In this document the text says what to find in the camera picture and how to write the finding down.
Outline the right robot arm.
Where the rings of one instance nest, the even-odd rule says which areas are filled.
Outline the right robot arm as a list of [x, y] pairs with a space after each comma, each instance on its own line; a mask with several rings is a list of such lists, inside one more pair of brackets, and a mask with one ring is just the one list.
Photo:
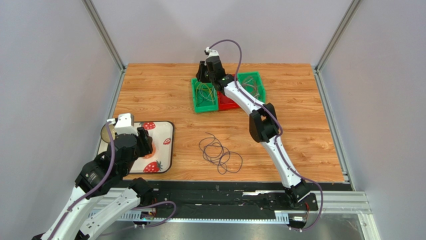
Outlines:
[[242, 87], [235, 76], [227, 74], [219, 56], [210, 56], [199, 63], [196, 78], [199, 82], [210, 83], [216, 91], [233, 100], [249, 117], [249, 133], [260, 143], [278, 170], [285, 197], [291, 208], [305, 206], [311, 190], [305, 179], [297, 172], [281, 140], [280, 126], [275, 108], [252, 96]]

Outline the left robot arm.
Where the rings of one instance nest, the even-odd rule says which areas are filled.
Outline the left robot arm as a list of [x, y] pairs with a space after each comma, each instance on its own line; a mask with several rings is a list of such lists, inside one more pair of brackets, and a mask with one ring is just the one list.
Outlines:
[[83, 166], [60, 215], [46, 232], [33, 236], [34, 240], [95, 240], [127, 211], [154, 202], [153, 188], [139, 177], [113, 202], [89, 216], [110, 189], [130, 173], [134, 162], [153, 152], [152, 137], [143, 127], [135, 134], [108, 135], [111, 142], [107, 150]]

